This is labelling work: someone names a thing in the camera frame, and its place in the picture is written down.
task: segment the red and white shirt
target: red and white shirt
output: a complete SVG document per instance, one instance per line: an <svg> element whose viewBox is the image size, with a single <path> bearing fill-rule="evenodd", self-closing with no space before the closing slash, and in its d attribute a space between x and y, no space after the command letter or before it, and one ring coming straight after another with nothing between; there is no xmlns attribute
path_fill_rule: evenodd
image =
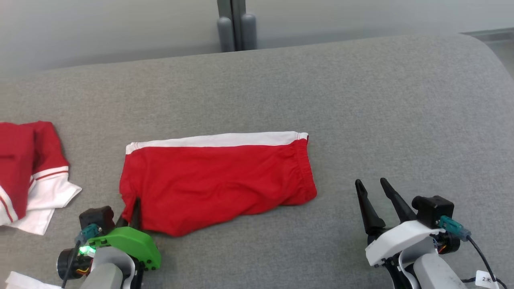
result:
<svg viewBox="0 0 514 289"><path fill-rule="evenodd" d="M43 235L54 209L81 188L68 182L68 162L51 122L0 123L0 225Z"/></svg>

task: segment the white cloth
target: white cloth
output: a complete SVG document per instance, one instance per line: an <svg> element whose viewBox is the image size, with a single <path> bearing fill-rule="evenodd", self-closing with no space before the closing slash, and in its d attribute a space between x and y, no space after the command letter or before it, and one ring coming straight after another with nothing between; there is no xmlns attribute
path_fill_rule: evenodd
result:
<svg viewBox="0 0 514 289"><path fill-rule="evenodd" d="M36 180L28 195L27 214L8 226L44 235L55 209L64 208L81 190L68 182L68 173Z"/></svg>
<svg viewBox="0 0 514 289"><path fill-rule="evenodd" d="M11 271L7 280L6 289L60 289L60 286L45 284L34 278Z"/></svg>

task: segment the teal connector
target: teal connector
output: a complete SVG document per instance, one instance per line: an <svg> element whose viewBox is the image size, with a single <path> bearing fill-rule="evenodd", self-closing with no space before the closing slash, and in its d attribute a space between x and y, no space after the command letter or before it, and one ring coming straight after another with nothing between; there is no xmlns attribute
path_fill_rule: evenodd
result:
<svg viewBox="0 0 514 289"><path fill-rule="evenodd" d="M80 231L79 235L75 238L75 243L80 242L80 245L84 245L87 240L98 236L99 228L96 224L90 224Z"/></svg>
<svg viewBox="0 0 514 289"><path fill-rule="evenodd" d="M471 236L471 231L464 228L461 224L459 224L458 222L452 220L452 218L449 218L447 216L441 216L441 219L439 220L438 225L439 225L439 227L443 228L444 230L457 235L458 238L464 242L467 242L468 236Z"/></svg>

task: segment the white label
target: white label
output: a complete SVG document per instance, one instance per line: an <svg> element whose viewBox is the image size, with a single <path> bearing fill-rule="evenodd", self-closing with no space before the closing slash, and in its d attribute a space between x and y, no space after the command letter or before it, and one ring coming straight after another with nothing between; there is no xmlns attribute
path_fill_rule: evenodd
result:
<svg viewBox="0 0 514 289"><path fill-rule="evenodd" d="M489 289L498 289L498 283L493 282L491 279L491 275L489 275L489 272L484 272L477 270L476 271L476 280L475 285L479 287L485 287Z"/></svg>

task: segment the gray fabric surface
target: gray fabric surface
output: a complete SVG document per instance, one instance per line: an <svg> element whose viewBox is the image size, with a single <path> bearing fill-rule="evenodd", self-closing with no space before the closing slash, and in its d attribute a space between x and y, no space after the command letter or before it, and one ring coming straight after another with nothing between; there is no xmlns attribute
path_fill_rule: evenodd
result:
<svg viewBox="0 0 514 289"><path fill-rule="evenodd" d="M83 191L45 236L0 228L10 270L60 284L59 252L78 214L118 195L131 141L227 132L309 132L318 197L182 238L153 234L162 268L144 288L380 288L368 266L354 181L390 226L387 177L408 203L439 194L473 233L493 271L514 277L514 83L467 36L405 36L83 66L0 81L0 116L52 121ZM469 243L445 260L461 278L485 269ZM69 282L78 288L81 281Z"/></svg>

